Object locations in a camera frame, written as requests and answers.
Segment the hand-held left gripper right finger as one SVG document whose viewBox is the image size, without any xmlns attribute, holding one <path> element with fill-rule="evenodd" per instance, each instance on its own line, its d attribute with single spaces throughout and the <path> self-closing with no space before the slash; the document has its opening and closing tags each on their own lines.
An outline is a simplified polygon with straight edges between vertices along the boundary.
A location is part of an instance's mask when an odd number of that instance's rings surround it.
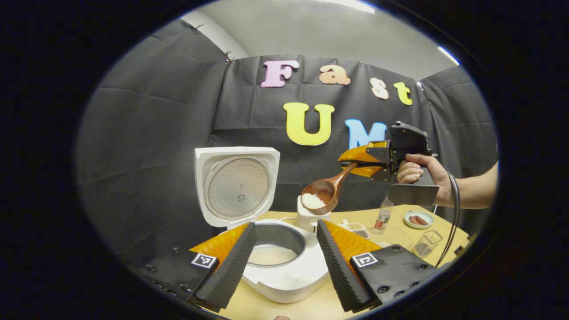
<svg viewBox="0 0 569 320">
<path fill-rule="evenodd" d="M 317 223 L 317 240 L 345 312 L 390 302 L 436 271 L 401 245 L 382 247 L 326 220 Z"/>
</svg>

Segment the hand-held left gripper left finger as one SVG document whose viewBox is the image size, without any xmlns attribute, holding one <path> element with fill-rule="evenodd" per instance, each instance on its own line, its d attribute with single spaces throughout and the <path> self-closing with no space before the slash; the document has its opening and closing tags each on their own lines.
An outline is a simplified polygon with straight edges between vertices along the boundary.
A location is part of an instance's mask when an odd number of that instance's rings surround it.
<svg viewBox="0 0 569 320">
<path fill-rule="evenodd" d="M 177 300 L 219 312 L 236 291 L 256 241 L 256 224 L 248 222 L 193 248 L 137 257 L 136 270 Z"/>
</svg>

